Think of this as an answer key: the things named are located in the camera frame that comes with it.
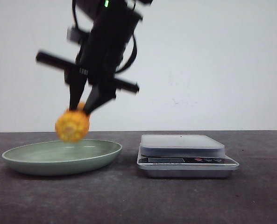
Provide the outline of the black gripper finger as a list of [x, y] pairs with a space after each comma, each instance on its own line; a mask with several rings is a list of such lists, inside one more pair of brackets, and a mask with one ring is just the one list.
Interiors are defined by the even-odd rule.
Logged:
[[90, 115], [95, 109], [114, 98], [116, 98], [116, 88], [105, 84], [93, 85], [83, 111], [86, 115]]
[[80, 102], [86, 84], [86, 78], [72, 79], [69, 83], [70, 104], [69, 110], [76, 110]]

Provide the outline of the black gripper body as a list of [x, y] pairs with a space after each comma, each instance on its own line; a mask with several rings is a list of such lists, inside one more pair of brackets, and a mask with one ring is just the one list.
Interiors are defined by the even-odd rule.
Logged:
[[104, 11], [81, 44], [79, 62], [72, 63], [43, 51], [37, 53], [36, 61], [63, 70], [64, 80], [69, 85], [88, 82], [136, 93], [139, 91], [137, 84], [117, 79], [115, 74], [127, 69], [133, 62], [130, 59], [121, 70], [117, 70], [139, 20], [139, 14], [132, 10]]

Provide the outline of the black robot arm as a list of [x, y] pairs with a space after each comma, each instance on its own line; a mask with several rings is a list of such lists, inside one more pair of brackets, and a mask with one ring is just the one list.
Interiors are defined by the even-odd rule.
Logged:
[[137, 93], [139, 86], [115, 77], [128, 69], [137, 56], [137, 44], [125, 65], [123, 54], [142, 16], [123, 0], [74, 0], [72, 12], [75, 26], [67, 38], [80, 45], [75, 62], [38, 51], [36, 61], [64, 71], [70, 88], [69, 110], [75, 111], [85, 84], [92, 86], [82, 111], [90, 115], [95, 109], [116, 97], [117, 89]]

